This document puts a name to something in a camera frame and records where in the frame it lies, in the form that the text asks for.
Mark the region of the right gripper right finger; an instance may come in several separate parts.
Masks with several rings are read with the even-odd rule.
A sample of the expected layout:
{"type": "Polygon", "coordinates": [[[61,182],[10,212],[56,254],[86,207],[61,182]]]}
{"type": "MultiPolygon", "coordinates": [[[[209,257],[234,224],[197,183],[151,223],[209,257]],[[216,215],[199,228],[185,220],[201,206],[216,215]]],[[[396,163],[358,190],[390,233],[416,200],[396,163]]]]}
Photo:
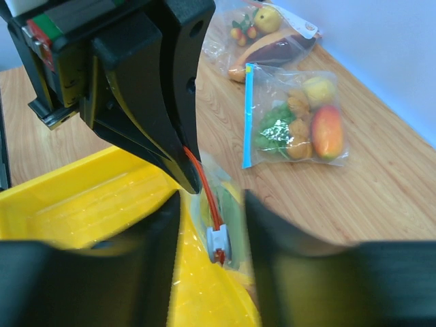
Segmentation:
{"type": "Polygon", "coordinates": [[[244,210],[263,326],[434,326],[435,242],[338,245],[250,191],[244,210]]]}

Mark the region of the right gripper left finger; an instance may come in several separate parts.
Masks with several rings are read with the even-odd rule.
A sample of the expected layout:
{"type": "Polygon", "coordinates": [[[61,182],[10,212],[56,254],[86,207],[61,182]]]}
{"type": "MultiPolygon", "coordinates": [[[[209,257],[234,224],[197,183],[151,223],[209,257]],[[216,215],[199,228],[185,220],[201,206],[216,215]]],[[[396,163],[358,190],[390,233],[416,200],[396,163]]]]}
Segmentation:
{"type": "Polygon", "coordinates": [[[2,326],[165,326],[181,220],[173,193],[90,249],[1,243],[2,326]]]}

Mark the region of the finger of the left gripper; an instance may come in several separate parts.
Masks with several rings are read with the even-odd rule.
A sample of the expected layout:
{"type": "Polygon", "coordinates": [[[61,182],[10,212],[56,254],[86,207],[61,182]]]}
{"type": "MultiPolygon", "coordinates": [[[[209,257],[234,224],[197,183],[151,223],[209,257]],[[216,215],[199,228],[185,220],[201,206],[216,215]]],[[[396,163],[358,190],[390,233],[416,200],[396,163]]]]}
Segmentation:
{"type": "Polygon", "coordinates": [[[161,39],[151,20],[93,25],[81,117],[100,138],[174,178],[170,158],[157,144],[169,126],[159,79],[161,39]]]}
{"type": "Polygon", "coordinates": [[[196,125],[196,77],[202,43],[215,11],[214,1],[150,1],[146,15],[162,34],[159,57],[161,92],[169,126],[157,142],[170,158],[171,175],[189,193],[201,181],[185,152],[200,158],[196,125]]]}

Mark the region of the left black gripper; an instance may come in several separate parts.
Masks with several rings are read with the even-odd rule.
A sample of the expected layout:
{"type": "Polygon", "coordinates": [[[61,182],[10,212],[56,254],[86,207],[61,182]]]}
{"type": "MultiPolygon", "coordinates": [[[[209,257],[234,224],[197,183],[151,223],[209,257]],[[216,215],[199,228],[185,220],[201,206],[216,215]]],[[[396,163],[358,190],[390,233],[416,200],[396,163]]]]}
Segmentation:
{"type": "Polygon", "coordinates": [[[164,121],[158,1],[2,1],[50,129],[79,114],[90,128],[150,131],[164,121]]]}

